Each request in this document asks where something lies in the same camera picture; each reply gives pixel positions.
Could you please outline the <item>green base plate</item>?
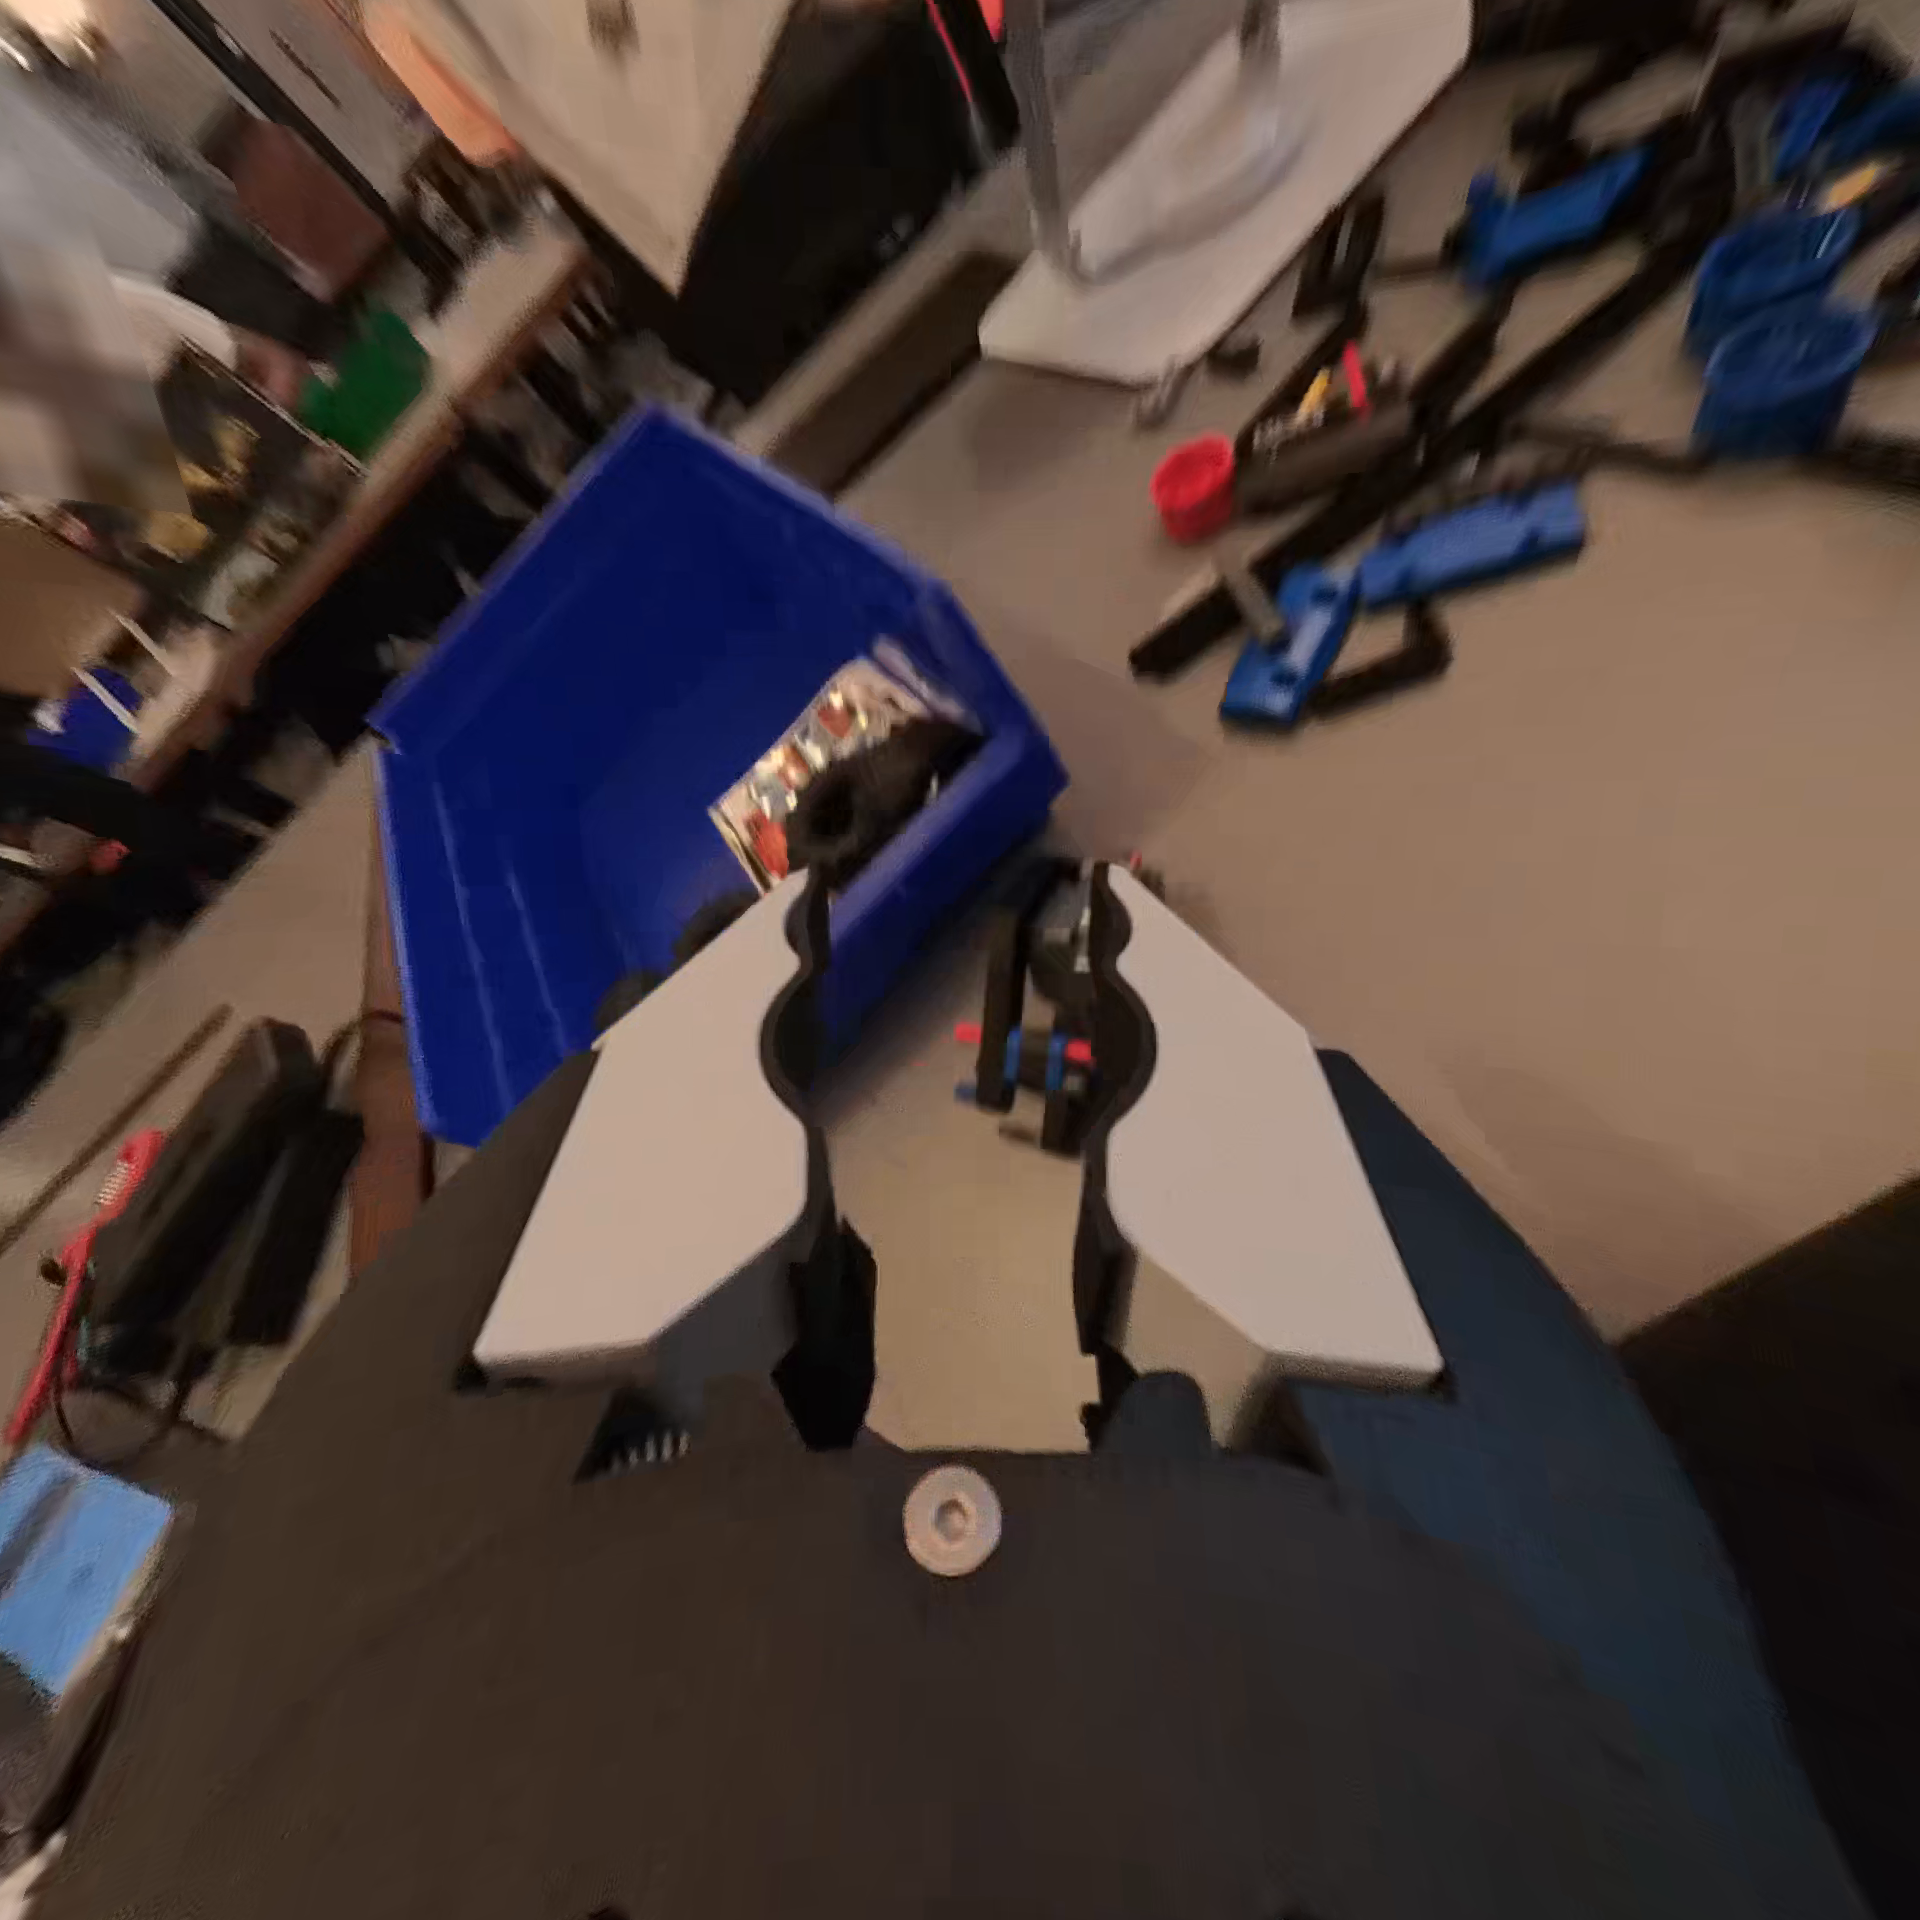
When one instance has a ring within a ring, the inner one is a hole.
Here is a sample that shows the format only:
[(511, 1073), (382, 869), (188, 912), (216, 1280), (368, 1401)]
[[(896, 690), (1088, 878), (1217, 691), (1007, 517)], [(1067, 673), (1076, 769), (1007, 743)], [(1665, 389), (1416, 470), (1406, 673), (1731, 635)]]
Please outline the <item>green base plate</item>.
[(310, 434), (368, 463), (424, 394), (430, 370), (412, 325), (388, 306), (370, 304), (337, 354), (310, 375), (296, 417)]

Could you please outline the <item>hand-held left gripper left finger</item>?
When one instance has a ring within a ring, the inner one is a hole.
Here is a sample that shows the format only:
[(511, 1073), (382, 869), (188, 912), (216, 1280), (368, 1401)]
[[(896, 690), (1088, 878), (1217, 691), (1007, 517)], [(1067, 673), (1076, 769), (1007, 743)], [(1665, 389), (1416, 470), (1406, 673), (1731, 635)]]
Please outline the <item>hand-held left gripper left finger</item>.
[(611, 1384), (670, 1429), (767, 1381), (810, 1449), (849, 1449), (876, 1381), (876, 1263), (812, 1107), (824, 882), (794, 873), (594, 1042), (472, 1363)]

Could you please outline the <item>grey desk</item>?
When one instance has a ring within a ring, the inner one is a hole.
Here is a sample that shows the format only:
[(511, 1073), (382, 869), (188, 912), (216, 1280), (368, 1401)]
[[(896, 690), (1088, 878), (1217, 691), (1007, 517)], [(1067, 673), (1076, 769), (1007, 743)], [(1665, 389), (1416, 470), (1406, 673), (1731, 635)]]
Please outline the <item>grey desk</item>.
[[(1916, 503), (1732, 469), (1600, 470), (1577, 563), (1452, 603), (1452, 669), (1294, 735), (1217, 722), (1232, 647), (1126, 651), (1206, 560), (1156, 450), (1243, 417), (975, 368), (850, 488), (946, 575), (1073, 783), (1235, 966), (1346, 1049), (1608, 1336), (1916, 1173)], [(6, 1131), (6, 1231), (220, 1005), (326, 1038), (364, 991), (370, 771), (348, 759)], [(881, 1262), (882, 1435), (1056, 1449), (1090, 1387), (1073, 1169), (954, 1098), (968, 923), (832, 1080)]]

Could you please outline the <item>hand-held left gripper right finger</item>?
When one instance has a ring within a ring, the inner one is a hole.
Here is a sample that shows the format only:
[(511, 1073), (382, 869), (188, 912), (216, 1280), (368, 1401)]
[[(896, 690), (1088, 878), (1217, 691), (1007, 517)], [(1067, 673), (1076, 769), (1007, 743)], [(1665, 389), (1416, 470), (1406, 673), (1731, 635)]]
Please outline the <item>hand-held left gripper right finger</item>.
[(1447, 1378), (1310, 1031), (1118, 861), (1088, 875), (1096, 1107), (1073, 1243), (1094, 1429), (1187, 1378), (1247, 1449), (1296, 1384)]

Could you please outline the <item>small blue background bin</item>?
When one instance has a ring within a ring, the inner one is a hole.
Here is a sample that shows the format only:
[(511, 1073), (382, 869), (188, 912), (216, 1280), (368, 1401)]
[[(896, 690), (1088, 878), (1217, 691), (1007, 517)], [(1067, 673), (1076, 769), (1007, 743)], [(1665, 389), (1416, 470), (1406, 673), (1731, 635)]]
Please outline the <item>small blue background bin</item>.
[(67, 691), (34, 709), (28, 743), (118, 775), (132, 753), (142, 705), (145, 694), (128, 675), (105, 665), (83, 666)]

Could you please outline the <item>blue folded panel piece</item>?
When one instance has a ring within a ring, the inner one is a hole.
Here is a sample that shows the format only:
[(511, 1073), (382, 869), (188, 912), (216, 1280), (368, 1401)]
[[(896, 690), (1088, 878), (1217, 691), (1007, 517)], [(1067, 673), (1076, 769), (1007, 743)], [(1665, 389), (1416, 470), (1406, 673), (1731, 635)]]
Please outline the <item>blue folded panel piece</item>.
[(1595, 245), (1644, 184), (1648, 167), (1651, 146), (1641, 141), (1523, 194), (1506, 192), (1494, 170), (1476, 174), (1457, 226), (1457, 275), (1489, 290)]

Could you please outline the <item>blue rectangular panel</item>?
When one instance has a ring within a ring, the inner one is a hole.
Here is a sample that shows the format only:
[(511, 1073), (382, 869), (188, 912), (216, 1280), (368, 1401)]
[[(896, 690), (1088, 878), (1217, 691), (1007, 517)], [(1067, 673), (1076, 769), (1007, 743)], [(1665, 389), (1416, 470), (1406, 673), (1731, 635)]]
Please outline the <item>blue rectangular panel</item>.
[(1576, 560), (1590, 517), (1576, 477), (1481, 495), (1383, 535), (1356, 569), (1356, 603), (1403, 608)]

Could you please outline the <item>tan plywood chair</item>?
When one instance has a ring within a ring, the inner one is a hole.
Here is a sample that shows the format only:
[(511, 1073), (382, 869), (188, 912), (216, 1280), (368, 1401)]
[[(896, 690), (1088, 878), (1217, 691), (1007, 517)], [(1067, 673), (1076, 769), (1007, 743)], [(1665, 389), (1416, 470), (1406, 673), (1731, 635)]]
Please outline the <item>tan plywood chair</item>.
[(2, 690), (52, 697), (126, 635), (145, 590), (23, 519), (2, 520)]

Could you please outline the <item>black rubber tire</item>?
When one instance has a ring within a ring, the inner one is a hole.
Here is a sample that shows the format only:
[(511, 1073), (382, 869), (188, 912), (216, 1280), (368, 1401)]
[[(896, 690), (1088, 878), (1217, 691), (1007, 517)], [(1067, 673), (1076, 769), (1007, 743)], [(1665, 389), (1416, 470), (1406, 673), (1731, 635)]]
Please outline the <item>black rubber tire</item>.
[(954, 737), (946, 723), (918, 722), (827, 763), (786, 816), (786, 869), (849, 886), (926, 802)]

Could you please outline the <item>black curved panel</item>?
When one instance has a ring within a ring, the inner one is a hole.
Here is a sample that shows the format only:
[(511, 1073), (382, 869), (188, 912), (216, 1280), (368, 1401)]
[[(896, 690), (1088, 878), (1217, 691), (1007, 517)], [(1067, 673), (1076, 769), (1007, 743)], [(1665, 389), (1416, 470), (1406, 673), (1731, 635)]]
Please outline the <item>black curved panel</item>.
[(1235, 448), (1235, 506), (1247, 517), (1303, 506), (1379, 465), (1408, 440), (1412, 425), (1416, 414), (1403, 400), (1314, 422), (1260, 422)]

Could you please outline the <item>black wedge piece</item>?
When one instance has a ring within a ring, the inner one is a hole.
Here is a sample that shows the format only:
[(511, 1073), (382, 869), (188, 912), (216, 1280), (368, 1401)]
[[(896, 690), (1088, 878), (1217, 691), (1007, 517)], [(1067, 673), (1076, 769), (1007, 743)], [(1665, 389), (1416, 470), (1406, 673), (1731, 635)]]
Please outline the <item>black wedge piece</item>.
[(1127, 656), (1135, 681), (1176, 681), (1218, 643), (1242, 635), (1242, 603), (1227, 582), (1227, 570), (1232, 569), (1209, 560), (1174, 593), (1159, 623)]

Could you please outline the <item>red wheel rim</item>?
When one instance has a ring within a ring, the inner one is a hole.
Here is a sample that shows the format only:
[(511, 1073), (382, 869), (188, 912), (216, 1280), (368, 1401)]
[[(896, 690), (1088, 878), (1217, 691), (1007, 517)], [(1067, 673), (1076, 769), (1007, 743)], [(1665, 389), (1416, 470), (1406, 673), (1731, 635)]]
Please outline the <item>red wheel rim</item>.
[(1182, 545), (1220, 535), (1236, 513), (1236, 448), (1226, 434), (1202, 434), (1171, 448), (1150, 477), (1167, 538)]

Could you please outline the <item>wooden background table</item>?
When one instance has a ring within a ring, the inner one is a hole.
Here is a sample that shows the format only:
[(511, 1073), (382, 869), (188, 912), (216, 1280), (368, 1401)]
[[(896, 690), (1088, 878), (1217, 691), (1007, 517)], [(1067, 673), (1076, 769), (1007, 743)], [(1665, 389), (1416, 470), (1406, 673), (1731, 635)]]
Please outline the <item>wooden background table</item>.
[(156, 789), (183, 753), (214, 743), (250, 701), (257, 675), (297, 621), (444, 465), (483, 400), (518, 375), (591, 274), (585, 240), (559, 213), (538, 213), (518, 235), (495, 241), (474, 259), (442, 317), (424, 328), (428, 379), (416, 402), (382, 440), (337, 519), (274, 574), (236, 629), (214, 631), (183, 614), (161, 637), (128, 614), (98, 629), (95, 657), (120, 642), (147, 657), (135, 678), (150, 694), (126, 720), (128, 751), (120, 767), (126, 778)]

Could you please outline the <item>colourful sticker sheet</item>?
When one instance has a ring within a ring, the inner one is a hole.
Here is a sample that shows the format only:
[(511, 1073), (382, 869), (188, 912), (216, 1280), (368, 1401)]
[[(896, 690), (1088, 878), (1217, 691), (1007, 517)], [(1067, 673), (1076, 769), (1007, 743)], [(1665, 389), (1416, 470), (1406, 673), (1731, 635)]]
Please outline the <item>colourful sticker sheet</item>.
[(731, 782), (728, 793), (712, 805), (710, 816), (737, 863), (761, 893), (770, 893), (794, 873), (786, 869), (785, 822), (800, 790), (827, 763), (918, 722), (946, 723), (955, 737), (926, 802), (882, 846), (887, 848), (926, 805), (943, 794), (944, 785), (971, 763), (988, 741), (988, 728), (968, 705), (908, 662), (879, 654), (844, 662), (815, 691), (800, 717), (758, 755), (742, 778)]

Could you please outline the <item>long black beam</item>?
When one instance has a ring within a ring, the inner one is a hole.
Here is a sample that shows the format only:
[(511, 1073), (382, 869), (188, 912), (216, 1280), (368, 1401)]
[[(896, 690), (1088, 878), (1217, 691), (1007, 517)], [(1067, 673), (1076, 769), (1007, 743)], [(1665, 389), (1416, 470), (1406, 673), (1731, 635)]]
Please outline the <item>long black beam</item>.
[(1520, 361), (1474, 407), (1406, 443), (1294, 533), (1257, 550), (1252, 574), (1271, 586), (1298, 563), (1328, 560), (1468, 456), (1495, 450), (1530, 407), (1593, 373), (1655, 306), (1694, 274), (1707, 245), (1699, 232), (1689, 232), (1648, 248), (1618, 287)]

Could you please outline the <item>red hand tool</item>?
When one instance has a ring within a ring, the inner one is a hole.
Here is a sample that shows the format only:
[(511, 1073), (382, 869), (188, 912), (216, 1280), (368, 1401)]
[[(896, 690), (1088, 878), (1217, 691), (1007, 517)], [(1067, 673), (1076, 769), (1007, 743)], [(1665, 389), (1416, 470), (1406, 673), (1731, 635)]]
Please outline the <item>red hand tool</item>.
[(91, 1287), (91, 1258), (98, 1237), (128, 1209), (137, 1186), (161, 1161), (167, 1134), (158, 1127), (120, 1142), (88, 1221), (72, 1234), (52, 1262), (58, 1301), (39, 1354), (6, 1424), (6, 1449), (22, 1450), (42, 1421), (52, 1415), (59, 1393), (81, 1378), (81, 1351)]

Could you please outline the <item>blue bin with square tag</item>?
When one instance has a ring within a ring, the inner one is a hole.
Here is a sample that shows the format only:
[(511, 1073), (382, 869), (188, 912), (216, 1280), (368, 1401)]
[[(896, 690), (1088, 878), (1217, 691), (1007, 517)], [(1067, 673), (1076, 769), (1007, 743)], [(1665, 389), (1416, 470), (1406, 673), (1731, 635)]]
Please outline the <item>blue bin with square tag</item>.
[(859, 519), (656, 407), (591, 456), (370, 715), (432, 1138), (483, 1144), (748, 880), (712, 806), (865, 656), (982, 743), (832, 903), (827, 1053), (1047, 824), (1065, 763), (954, 590)]

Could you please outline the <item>dark grey motor block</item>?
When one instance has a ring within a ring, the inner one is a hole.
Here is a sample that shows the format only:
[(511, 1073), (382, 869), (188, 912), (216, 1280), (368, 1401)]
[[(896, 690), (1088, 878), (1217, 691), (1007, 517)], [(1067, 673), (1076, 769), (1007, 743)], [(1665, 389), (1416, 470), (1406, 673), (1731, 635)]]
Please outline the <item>dark grey motor block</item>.
[(1120, 931), (1103, 919), (1096, 863), (1041, 855), (993, 912), (982, 1014), (955, 1097), (1014, 1142), (1060, 1161), (1107, 1158), (1114, 1127), (1146, 1090), (1156, 1038), (1118, 973)]

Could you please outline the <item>black frame piece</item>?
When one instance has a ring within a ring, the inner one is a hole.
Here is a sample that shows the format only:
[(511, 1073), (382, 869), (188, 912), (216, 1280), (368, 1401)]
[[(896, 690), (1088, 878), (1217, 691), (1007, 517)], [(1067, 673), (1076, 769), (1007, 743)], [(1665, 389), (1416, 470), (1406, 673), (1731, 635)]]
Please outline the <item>black frame piece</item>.
[(1337, 203), (1303, 251), (1292, 317), (1345, 312), (1360, 298), (1385, 226), (1385, 192), (1364, 184)]

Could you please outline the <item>blue curved panel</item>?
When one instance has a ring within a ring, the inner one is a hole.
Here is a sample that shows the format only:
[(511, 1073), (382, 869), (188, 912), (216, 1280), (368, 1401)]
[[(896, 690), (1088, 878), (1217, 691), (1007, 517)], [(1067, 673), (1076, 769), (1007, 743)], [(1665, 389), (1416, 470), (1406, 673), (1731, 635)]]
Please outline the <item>blue curved panel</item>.
[(1343, 651), (1358, 605), (1356, 567), (1294, 567), (1266, 593), (1271, 616), (1240, 649), (1218, 720), (1242, 730), (1294, 730)]

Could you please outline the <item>yellow truck toy box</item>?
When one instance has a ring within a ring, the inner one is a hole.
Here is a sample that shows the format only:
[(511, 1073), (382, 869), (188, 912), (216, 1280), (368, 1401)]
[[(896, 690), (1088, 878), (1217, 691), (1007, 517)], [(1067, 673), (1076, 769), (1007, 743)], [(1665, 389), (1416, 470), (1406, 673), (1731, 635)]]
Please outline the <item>yellow truck toy box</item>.
[(299, 557), (367, 479), (345, 448), (201, 347), (177, 350), (158, 397), (195, 529), (162, 533), (154, 519), (142, 545), (151, 590), (178, 608), (246, 547), (273, 561)]

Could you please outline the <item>blue wheel rim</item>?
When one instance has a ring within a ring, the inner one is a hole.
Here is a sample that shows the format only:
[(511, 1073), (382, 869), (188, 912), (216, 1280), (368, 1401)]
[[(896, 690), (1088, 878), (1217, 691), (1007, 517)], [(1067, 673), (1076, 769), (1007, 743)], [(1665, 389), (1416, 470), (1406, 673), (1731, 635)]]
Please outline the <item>blue wheel rim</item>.
[(1775, 208), (1712, 240), (1694, 278), (1688, 355), (1706, 362), (1743, 325), (1825, 298), (1854, 256), (1860, 226), (1857, 208)]
[(1718, 461), (1825, 448), (1880, 335), (1880, 315), (1859, 304), (1785, 306), (1735, 327), (1704, 368), (1694, 448)]

